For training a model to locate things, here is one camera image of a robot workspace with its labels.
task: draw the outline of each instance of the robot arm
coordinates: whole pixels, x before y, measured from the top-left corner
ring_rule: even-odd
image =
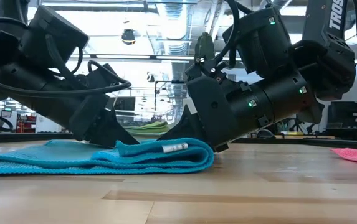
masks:
[[[325,0],[327,4],[336,1]],[[227,149],[227,142],[293,114],[302,121],[319,123],[323,107],[316,96],[339,98],[353,84],[354,53],[337,35],[322,30],[324,42],[310,37],[291,45],[278,10],[267,7],[252,12],[234,0],[227,2],[234,25],[223,34],[226,47],[212,60],[196,58],[186,71],[196,111],[185,107],[179,124],[159,140],[197,138],[219,152]],[[241,19],[238,6],[247,14]],[[314,22],[307,21],[306,29]],[[326,17],[315,26],[325,27],[329,22]],[[103,146],[114,146],[116,140],[138,144],[117,123],[114,110],[105,109],[108,96],[104,93],[130,83],[108,65],[98,65],[85,80],[78,80],[65,67],[74,49],[85,47],[87,35],[44,6],[28,26],[12,19],[0,19],[0,25],[9,28],[0,29],[0,100],[14,98],[65,126],[78,140]],[[257,72],[263,80],[250,85],[226,78],[221,70],[228,65],[221,59],[234,49],[248,73]],[[234,63],[235,54],[230,54],[229,66]],[[60,74],[49,68],[58,68]]]

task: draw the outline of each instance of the wooden table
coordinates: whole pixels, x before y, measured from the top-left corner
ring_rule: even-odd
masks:
[[[357,223],[357,163],[324,147],[230,147],[198,174],[0,177],[0,223]]]

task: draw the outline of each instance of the blue towel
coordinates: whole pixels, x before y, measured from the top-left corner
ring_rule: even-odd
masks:
[[[207,169],[213,161],[213,150],[206,143],[191,138],[147,141],[131,146],[117,142],[115,149],[52,140],[0,154],[0,175],[184,174]]]

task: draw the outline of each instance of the desk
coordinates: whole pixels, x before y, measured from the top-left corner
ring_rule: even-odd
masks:
[[[357,223],[357,163],[324,147],[231,144],[198,174],[0,177],[0,223]]]

